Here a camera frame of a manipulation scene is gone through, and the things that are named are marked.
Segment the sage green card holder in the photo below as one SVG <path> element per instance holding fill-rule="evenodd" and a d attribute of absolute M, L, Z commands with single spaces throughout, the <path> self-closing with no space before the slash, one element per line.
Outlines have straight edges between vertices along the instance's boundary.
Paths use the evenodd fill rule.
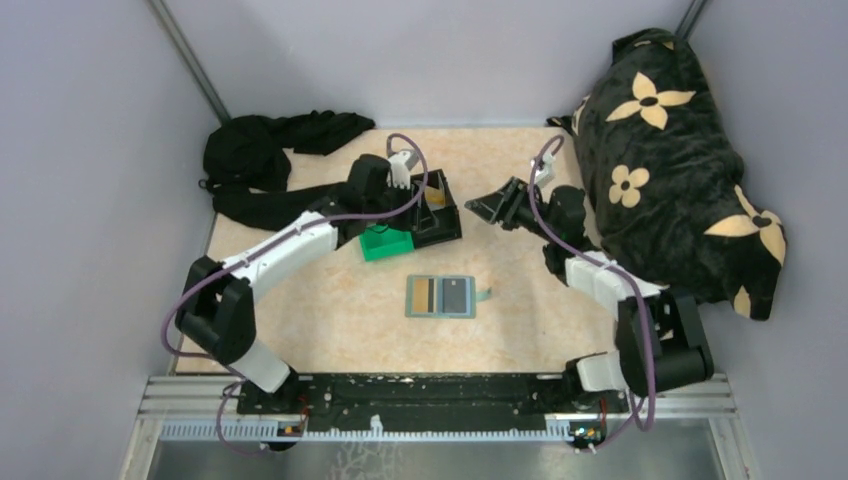
<path fill-rule="evenodd" d="M 474 319 L 477 304 L 491 298 L 491 287 L 478 289 L 473 276 L 409 275 L 407 318 Z"/>

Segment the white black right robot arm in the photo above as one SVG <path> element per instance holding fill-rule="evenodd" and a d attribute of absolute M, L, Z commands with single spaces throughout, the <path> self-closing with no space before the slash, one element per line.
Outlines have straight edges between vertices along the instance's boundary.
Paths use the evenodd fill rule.
<path fill-rule="evenodd" d="M 552 177 L 551 157 L 533 167 L 534 181 L 511 178 L 465 207 L 504 230 L 525 229 L 546 240 L 548 271 L 611 313 L 614 347 L 572 359 L 563 372 L 563 398 L 576 412 L 590 411 L 610 392 L 649 399 L 709 380 L 715 373 L 694 297 L 627 272 L 596 248 L 585 233 L 585 193 L 569 185 L 541 195 Z"/>

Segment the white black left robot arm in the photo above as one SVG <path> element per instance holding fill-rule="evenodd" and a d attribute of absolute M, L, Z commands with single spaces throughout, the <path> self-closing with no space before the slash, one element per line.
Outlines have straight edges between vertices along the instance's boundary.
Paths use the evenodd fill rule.
<path fill-rule="evenodd" d="M 261 401 L 273 412 L 292 411 L 300 399 L 298 374 L 259 338 L 256 304 L 284 279 L 372 225 L 414 229 L 426 182 L 413 181 L 411 171 L 425 164 L 416 147 L 385 157 L 361 155 L 344 183 L 265 241 L 223 261 L 196 260 L 170 321 L 204 356 L 260 389 Z"/>

